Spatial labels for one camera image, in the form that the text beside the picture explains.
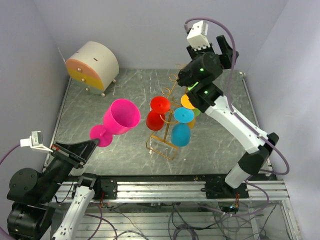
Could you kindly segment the pink plastic wine glass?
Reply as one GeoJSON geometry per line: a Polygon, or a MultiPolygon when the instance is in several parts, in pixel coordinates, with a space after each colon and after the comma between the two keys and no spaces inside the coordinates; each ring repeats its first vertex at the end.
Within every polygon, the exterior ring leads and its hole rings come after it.
{"type": "Polygon", "coordinates": [[[102,118],[102,124],[93,126],[91,139],[98,139],[98,147],[107,147],[114,135],[122,135],[135,128],[141,120],[138,107],[128,99],[119,98],[112,102],[102,118]]]}

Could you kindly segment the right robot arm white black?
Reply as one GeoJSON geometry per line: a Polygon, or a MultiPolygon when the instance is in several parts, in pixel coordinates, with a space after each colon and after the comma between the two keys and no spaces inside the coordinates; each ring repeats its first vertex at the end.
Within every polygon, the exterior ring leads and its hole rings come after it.
{"type": "Polygon", "coordinates": [[[249,176],[256,175],[279,141],[279,136],[266,133],[248,120],[228,100],[213,81],[224,69],[234,69],[239,53],[230,46],[224,35],[216,38],[221,54],[216,54],[212,44],[203,35],[188,37],[186,48],[191,61],[178,73],[177,83],[190,87],[187,97],[190,104],[220,123],[244,147],[245,154],[229,171],[220,186],[221,194],[233,197],[238,187],[249,176]]]}

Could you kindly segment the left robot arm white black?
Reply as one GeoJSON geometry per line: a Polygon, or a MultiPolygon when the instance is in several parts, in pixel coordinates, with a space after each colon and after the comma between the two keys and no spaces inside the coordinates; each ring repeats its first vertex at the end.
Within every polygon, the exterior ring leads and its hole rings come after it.
{"type": "MultiPolygon", "coordinates": [[[[42,173],[33,168],[18,170],[10,179],[7,199],[13,201],[7,218],[9,235],[15,240],[40,240],[52,224],[54,207],[48,204],[65,182],[72,169],[82,168],[99,144],[91,139],[74,144],[55,142],[50,150],[53,160],[42,173]]],[[[100,197],[100,177],[82,174],[74,187],[72,203],[54,240],[73,240],[92,199],[100,197]]]]}

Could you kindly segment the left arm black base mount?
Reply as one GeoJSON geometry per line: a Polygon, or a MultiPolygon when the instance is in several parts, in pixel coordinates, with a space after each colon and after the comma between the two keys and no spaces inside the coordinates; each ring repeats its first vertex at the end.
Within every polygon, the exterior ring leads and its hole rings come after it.
{"type": "Polygon", "coordinates": [[[118,183],[114,179],[98,176],[93,189],[94,200],[115,200],[118,194],[118,183]]]}

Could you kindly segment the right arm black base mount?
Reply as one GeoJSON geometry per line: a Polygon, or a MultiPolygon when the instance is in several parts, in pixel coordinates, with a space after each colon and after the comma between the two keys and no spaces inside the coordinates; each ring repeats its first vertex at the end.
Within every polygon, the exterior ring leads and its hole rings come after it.
{"type": "Polygon", "coordinates": [[[225,183],[226,176],[226,174],[210,175],[200,191],[205,193],[207,199],[235,199],[236,196],[247,199],[249,197],[247,185],[241,183],[239,187],[232,188],[225,183]]]}

